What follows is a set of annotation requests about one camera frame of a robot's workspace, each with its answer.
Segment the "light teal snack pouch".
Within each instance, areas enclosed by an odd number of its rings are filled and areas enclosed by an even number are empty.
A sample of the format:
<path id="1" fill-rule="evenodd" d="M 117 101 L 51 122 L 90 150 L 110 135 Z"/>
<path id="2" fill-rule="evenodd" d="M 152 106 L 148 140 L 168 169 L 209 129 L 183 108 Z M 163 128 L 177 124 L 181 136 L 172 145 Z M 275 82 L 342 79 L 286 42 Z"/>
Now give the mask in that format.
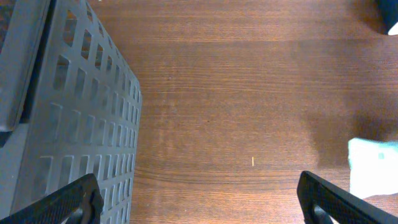
<path id="1" fill-rule="evenodd" d="M 397 141 L 348 141 L 349 192 L 364 199 L 397 193 Z"/>

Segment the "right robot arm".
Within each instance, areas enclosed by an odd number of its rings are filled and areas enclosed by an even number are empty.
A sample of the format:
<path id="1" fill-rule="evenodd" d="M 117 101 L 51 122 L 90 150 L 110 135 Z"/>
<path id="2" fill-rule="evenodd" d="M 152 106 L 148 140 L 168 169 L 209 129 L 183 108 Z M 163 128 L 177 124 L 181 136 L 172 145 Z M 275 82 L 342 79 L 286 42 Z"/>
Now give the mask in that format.
<path id="1" fill-rule="evenodd" d="M 397 35 L 398 0 L 376 0 L 387 35 Z"/>

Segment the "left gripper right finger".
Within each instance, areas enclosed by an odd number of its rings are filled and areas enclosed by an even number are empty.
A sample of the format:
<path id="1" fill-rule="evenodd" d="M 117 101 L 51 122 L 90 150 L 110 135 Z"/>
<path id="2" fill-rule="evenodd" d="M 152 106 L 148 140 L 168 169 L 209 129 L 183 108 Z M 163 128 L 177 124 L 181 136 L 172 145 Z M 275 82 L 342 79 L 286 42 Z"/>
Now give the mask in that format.
<path id="1" fill-rule="evenodd" d="M 397 217 L 307 170 L 300 175 L 297 196 L 306 224 L 397 223 Z"/>

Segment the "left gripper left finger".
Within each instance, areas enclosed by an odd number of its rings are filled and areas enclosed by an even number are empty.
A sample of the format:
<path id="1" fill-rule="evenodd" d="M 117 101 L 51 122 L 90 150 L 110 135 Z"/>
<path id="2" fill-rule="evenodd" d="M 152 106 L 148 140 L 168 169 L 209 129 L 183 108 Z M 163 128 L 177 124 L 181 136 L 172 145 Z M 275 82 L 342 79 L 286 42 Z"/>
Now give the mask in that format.
<path id="1" fill-rule="evenodd" d="M 1 223 L 100 222 L 104 201 L 94 174 L 86 174 L 1 220 Z"/>

